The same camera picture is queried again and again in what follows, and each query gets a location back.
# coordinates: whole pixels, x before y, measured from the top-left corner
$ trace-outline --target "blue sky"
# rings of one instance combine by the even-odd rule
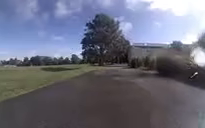
[[[119,20],[131,43],[190,43],[205,30],[205,0],[0,0],[0,60],[80,54],[97,13]]]

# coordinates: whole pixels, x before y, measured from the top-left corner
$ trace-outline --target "asphalt road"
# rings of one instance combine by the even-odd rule
[[[205,128],[205,91],[130,69],[95,71],[1,102],[0,128]]]

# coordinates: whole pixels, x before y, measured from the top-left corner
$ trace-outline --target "bush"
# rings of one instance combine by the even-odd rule
[[[142,63],[143,63],[144,67],[149,67],[149,65],[150,65],[150,57],[146,56],[146,57],[142,58]]]
[[[161,75],[174,76],[183,73],[187,69],[187,65],[180,59],[160,56],[156,60],[156,69]]]
[[[142,65],[141,59],[139,58],[134,58],[130,62],[130,67],[131,68],[139,68]]]

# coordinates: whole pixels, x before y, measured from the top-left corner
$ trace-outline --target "grass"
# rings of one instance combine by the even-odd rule
[[[0,101],[98,69],[89,65],[0,67]]]

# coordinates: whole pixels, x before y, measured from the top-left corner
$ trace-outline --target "lens flare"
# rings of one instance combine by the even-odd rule
[[[202,48],[195,48],[191,53],[191,57],[198,66],[205,67],[205,50]]]

